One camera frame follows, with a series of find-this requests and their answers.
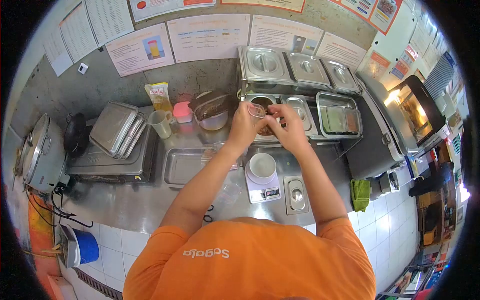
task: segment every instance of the frying pan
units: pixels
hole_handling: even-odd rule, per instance
[[[71,158],[82,155],[88,145],[86,120],[83,113],[67,116],[67,129],[63,136],[63,148]]]

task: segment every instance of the hand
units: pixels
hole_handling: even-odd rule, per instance
[[[268,125],[272,128],[275,136],[280,141],[285,149],[290,151],[293,155],[304,152],[310,147],[305,131],[303,130],[303,123],[298,114],[286,104],[272,104],[268,106],[268,110],[273,116],[265,116],[265,120],[268,121]],[[282,128],[277,123],[276,118],[283,117],[280,121],[282,124],[287,124],[285,128]]]
[[[224,147],[231,147],[237,157],[253,142],[257,132],[267,125],[266,119],[260,119],[257,123],[253,123],[252,116],[248,112],[248,105],[252,104],[248,101],[239,103],[239,108],[233,116],[230,135],[224,145]]]

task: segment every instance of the pink plastic container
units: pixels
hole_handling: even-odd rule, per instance
[[[179,102],[173,107],[173,116],[178,123],[187,123],[192,121],[193,112],[188,107],[189,101]]]

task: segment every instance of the green cloth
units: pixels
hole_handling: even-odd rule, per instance
[[[370,200],[370,181],[352,179],[350,181],[350,197],[355,212],[360,210],[365,212]]]

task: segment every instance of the rice cooker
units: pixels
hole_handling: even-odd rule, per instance
[[[47,114],[36,123],[27,136],[24,148],[22,175],[24,183],[39,192],[63,190],[70,176],[64,173],[66,155],[63,134]]]

